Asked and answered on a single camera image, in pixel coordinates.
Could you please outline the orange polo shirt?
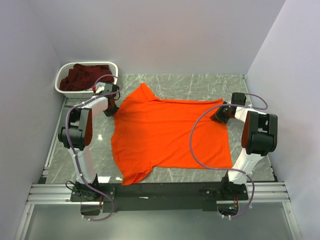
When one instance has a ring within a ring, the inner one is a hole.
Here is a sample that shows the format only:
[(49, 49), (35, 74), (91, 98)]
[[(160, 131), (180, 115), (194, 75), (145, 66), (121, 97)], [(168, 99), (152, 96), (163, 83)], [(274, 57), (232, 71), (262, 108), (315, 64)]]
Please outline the orange polo shirt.
[(160, 99), (140, 84), (114, 115), (111, 147), (122, 184), (142, 181), (155, 167), (230, 168), (227, 127), (206, 114), (222, 103)]

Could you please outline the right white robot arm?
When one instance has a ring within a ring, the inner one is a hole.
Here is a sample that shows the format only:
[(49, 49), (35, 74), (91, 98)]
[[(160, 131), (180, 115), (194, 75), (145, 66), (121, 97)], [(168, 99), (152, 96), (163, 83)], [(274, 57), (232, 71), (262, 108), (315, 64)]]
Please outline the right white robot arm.
[(219, 194), (223, 200), (247, 200), (247, 174), (277, 147), (278, 116), (245, 108), (246, 99), (245, 93), (234, 92), (231, 96), (231, 106), (219, 107), (210, 117), (212, 121), (220, 124), (226, 124), (229, 119), (237, 119), (244, 123), (241, 136), (242, 150), (232, 167), (233, 170), (227, 171), (219, 187)]

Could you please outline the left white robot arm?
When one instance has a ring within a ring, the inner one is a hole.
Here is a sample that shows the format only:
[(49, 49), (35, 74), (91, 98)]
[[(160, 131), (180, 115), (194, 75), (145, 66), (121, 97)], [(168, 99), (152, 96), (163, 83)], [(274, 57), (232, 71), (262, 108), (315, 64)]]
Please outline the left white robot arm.
[(106, 83), (98, 88), (93, 96), (74, 106), (63, 107), (58, 125), (58, 140), (71, 155), (76, 181), (72, 194), (85, 201), (112, 202), (112, 196), (100, 189), (98, 175), (93, 166), (90, 144), (93, 138), (93, 118), (104, 113), (114, 115), (119, 109), (115, 104), (115, 97), (121, 87), (114, 83)]

